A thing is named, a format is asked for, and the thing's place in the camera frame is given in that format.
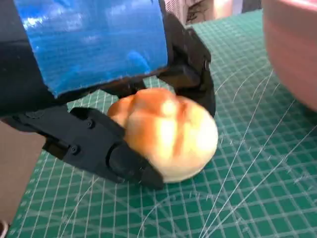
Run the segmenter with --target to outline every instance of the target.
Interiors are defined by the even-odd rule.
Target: black plastic part
[[[69,113],[63,106],[36,115],[18,118],[46,137],[43,149],[57,158],[113,182],[136,180],[154,189],[163,188],[160,173],[123,140],[124,129],[98,110],[74,108]]]
[[[177,95],[197,102],[214,117],[215,95],[208,48],[194,29],[185,29],[173,14],[167,13],[165,21],[168,23],[166,34],[173,46],[174,59],[158,78],[171,85]]]
[[[142,79],[135,82],[122,83],[111,88],[103,89],[103,91],[116,95],[118,98],[124,98],[133,94],[141,89],[146,89],[146,86]]]

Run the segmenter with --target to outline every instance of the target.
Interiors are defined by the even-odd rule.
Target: pink bowl
[[[268,58],[283,85],[317,111],[317,0],[263,0]]]

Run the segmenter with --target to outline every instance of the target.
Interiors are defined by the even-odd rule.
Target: blue duct tape
[[[15,0],[43,81],[60,94],[167,65],[159,0]]]

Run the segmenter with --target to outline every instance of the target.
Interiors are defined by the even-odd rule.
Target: bread roll
[[[164,88],[120,99],[107,115],[126,129],[125,141],[160,171],[164,182],[199,173],[217,148],[217,127],[208,111]]]

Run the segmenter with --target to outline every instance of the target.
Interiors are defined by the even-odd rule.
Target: bolt
[[[70,152],[73,154],[73,155],[76,155],[78,152],[79,152],[79,147],[77,145],[73,145],[71,148],[70,148]]]
[[[87,126],[89,129],[93,128],[95,126],[95,122],[92,119],[87,120]]]

